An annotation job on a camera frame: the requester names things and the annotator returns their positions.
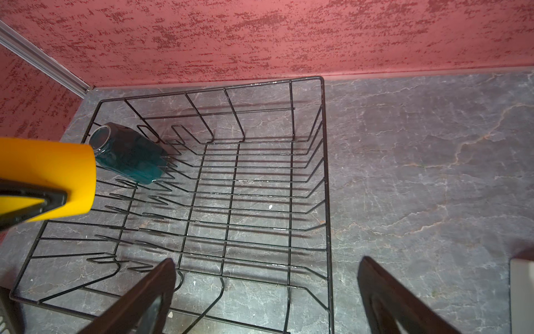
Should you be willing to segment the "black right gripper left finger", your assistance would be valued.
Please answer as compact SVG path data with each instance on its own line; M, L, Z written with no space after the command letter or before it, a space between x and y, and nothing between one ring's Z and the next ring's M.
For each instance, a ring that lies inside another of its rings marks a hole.
M162 333L174 294L177 272L168 258L81 333Z

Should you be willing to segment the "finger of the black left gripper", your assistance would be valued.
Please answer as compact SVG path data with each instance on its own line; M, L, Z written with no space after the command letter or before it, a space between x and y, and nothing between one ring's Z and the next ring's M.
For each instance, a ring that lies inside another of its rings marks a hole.
M1 231L58 209L67 199L62 189L1 179Z

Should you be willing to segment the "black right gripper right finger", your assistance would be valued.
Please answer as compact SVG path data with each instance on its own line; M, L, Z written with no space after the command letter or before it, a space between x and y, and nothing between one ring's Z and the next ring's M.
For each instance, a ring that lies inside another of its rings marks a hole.
M357 282L372 333L458 333L372 257L360 262Z

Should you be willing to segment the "yellow mug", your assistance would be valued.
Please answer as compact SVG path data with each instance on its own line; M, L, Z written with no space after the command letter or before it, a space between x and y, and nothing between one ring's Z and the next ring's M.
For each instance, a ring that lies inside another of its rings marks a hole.
M68 193L64 206L26 222L88 213L95 199L96 176L95 156L89 145L1 139L1 179L62 189Z

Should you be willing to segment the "teal green cup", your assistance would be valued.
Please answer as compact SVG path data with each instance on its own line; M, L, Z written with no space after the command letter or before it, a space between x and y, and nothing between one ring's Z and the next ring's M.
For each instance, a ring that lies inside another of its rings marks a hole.
M142 185L160 179L168 165L165 149L137 131L113 122L97 128L89 145L100 166Z

